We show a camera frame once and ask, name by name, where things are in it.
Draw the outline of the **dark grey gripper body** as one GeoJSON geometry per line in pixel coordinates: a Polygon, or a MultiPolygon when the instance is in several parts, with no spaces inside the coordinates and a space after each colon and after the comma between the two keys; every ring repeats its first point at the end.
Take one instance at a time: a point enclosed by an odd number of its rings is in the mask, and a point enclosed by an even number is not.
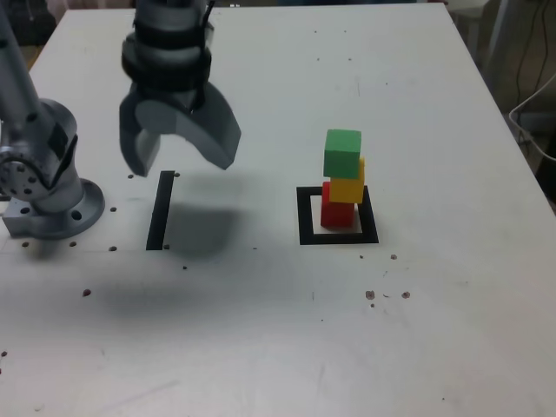
{"type": "Polygon", "coordinates": [[[197,98],[195,90],[168,92],[158,89],[140,88],[139,92],[144,99],[166,103],[168,106],[179,111],[193,111],[195,109],[197,98]]]}

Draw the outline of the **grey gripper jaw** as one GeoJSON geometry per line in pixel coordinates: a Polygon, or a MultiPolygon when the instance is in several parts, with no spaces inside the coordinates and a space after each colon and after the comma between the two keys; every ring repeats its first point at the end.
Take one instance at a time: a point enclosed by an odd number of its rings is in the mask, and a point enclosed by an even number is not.
{"type": "Polygon", "coordinates": [[[136,117],[150,132],[180,136],[191,143],[201,156],[219,169],[235,160],[242,135],[235,115],[222,93],[212,84],[196,90],[193,111],[179,111],[166,103],[144,99],[136,117]]]}

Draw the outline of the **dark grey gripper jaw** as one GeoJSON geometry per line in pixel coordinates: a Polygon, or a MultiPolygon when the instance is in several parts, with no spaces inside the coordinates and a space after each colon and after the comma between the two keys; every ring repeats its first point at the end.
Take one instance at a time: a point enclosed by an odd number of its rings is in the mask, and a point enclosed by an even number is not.
{"type": "Polygon", "coordinates": [[[142,94],[134,83],[119,108],[119,143],[122,157],[134,175],[147,176],[160,149],[160,136],[143,128],[136,110],[142,94]]]}

